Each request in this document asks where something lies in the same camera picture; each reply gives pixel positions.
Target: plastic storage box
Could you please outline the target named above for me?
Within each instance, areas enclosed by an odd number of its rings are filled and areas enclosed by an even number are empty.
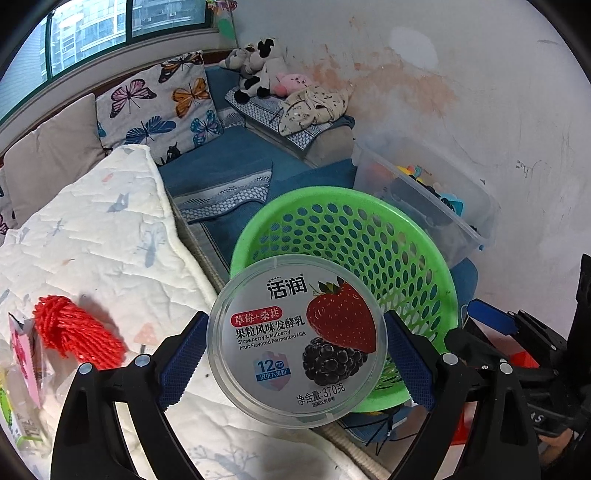
[[[377,135],[356,143],[353,163],[358,167],[355,190],[406,213],[427,232],[450,268],[474,249],[494,242],[501,210],[498,202],[458,167],[428,148],[397,134]],[[409,165],[421,167],[421,178],[428,183],[438,183],[438,193],[460,198],[464,203],[462,217],[397,168]]]

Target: pink plush toy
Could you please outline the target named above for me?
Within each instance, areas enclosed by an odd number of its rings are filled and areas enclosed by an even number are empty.
[[[277,80],[279,80],[279,84],[275,86],[275,92],[273,93],[280,97],[290,96],[292,93],[314,85],[312,80],[301,73],[278,73]]]

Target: green plastic basket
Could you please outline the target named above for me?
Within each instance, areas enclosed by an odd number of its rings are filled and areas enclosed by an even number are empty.
[[[452,275],[433,241],[400,210],[338,187],[286,193],[247,224],[230,277],[263,258],[292,253],[327,258],[353,272],[384,311],[396,310],[412,333],[446,351],[445,334],[457,327]],[[387,361],[378,385],[355,411],[383,410],[409,399],[398,370]]]

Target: yogurt lid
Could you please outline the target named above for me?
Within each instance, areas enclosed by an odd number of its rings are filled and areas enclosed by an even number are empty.
[[[261,260],[230,280],[207,327],[210,367],[231,402],[285,428],[337,420],[376,386],[387,334],[368,288],[309,255]]]

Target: window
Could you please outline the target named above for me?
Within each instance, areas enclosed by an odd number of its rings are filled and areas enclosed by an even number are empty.
[[[125,5],[121,8],[125,22]],[[56,8],[51,18],[52,74],[89,57],[90,48],[98,53],[124,42],[125,35],[119,35],[115,37],[115,42],[112,41],[116,19],[115,0],[71,0]]]
[[[40,62],[44,46],[45,20],[29,35],[0,81],[0,118],[45,81],[45,52]]]
[[[117,32],[125,31],[125,14],[117,15]]]
[[[133,0],[133,9],[134,37],[164,28],[205,22],[204,0]]]
[[[126,37],[128,6],[132,38]],[[211,20],[206,0],[62,2],[37,25],[0,79],[0,124],[33,91],[84,59],[141,40],[144,34],[165,34],[177,27],[207,28]]]

